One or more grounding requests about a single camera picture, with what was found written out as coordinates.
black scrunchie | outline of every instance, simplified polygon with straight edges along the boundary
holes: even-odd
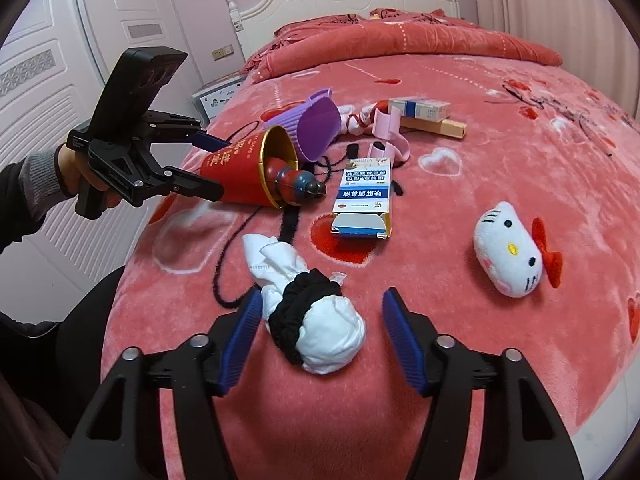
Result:
[[[269,316],[269,329],[276,346],[287,361],[301,365],[302,357],[296,349],[300,327],[311,305],[326,296],[341,296],[340,285],[332,282],[318,269],[300,272],[284,288],[282,301]]]

black sleeve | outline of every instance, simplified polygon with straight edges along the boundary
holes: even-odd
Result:
[[[40,229],[44,217],[33,221],[20,185],[22,163],[10,164],[0,172],[0,253],[11,242]]]

person's arm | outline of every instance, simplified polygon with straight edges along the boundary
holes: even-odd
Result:
[[[101,191],[108,188],[89,169],[86,158],[64,144],[33,153],[0,171],[0,253],[36,232],[49,209],[75,196],[82,177]],[[110,192],[108,207],[119,203],[120,197]]]

human hand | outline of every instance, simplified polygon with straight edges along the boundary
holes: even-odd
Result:
[[[107,192],[107,207],[116,207],[122,200],[119,194],[109,190],[109,186],[89,168],[89,162],[82,153],[75,152],[63,145],[58,152],[58,167],[65,181],[65,186],[72,195],[78,194],[80,179],[85,178],[95,189]]]

bed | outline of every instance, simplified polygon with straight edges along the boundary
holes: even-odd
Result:
[[[210,133],[226,137],[332,88],[347,129],[350,114],[417,95],[451,102],[467,136],[406,134],[412,154],[394,170],[403,194],[394,198],[394,232],[384,243],[345,247],[327,235],[346,147],[357,143],[364,156],[371,142],[351,132],[316,166],[327,198],[302,208],[294,224],[275,209],[170,195],[127,263],[103,372],[128,346],[162,351],[206,332],[252,284],[240,235],[293,230],[310,268],[347,275],[343,291],[366,320],[367,341],[353,363],[321,378],[290,365],[258,330],[239,385],[216,400],[239,478],[404,478],[429,401],[404,382],[385,336],[380,304],[389,286],[470,348],[521,349],[572,436],[585,478],[600,478],[640,418],[640,126],[558,68],[552,51],[463,23],[458,0],[262,0],[244,11],[227,1],[251,70]],[[362,19],[374,9],[378,20]],[[334,18],[320,32],[303,23],[302,36],[294,38],[295,28],[274,38],[289,23],[327,15]],[[382,39],[363,41],[372,35]],[[611,157],[580,127],[584,118]],[[193,150],[183,167],[197,170],[204,155]],[[557,290],[543,283],[512,300],[482,271],[473,228],[500,200],[527,224],[545,220],[566,262]],[[180,479],[170,394],[161,400],[167,465]],[[475,396],[463,480],[474,476],[481,407]]]

